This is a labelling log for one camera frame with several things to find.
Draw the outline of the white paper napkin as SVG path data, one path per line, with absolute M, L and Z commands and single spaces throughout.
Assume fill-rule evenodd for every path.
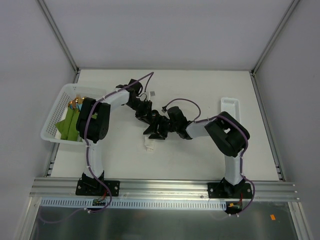
M 156 141 L 154 139 L 149 139 L 148 137 L 144 140 L 144 146 L 147 152 L 153 152 L 155 150 Z

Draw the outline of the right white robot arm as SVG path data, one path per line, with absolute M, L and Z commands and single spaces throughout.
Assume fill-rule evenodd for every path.
M 151 110 L 140 117 L 149 125 L 143 134 L 155 140 L 165 140 L 168 133 L 177 133 L 184 140 L 210 137 L 224 154 L 225 160 L 224 177 L 213 191 L 229 198 L 239 195 L 246 183 L 243 155 L 249 145 L 249 132 L 226 111 L 199 121 L 187 120 L 177 106 L 171 107 L 167 113 L 168 117 Z

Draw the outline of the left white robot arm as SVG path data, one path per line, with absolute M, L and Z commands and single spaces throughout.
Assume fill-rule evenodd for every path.
M 152 102 L 147 93 L 144 100 L 140 98 L 142 84 L 131 79 L 128 85 L 118 85 L 113 92 L 100 99 L 87 98 L 83 101 L 77 122 L 76 130 L 86 146 L 86 167 L 77 182 L 75 194 L 77 196 L 117 197 L 120 191 L 120 182 L 105 180 L 103 167 L 103 140 L 110 124 L 110 115 L 116 108 L 127 105 L 132 108 L 136 117 L 149 123 L 152 113 Z

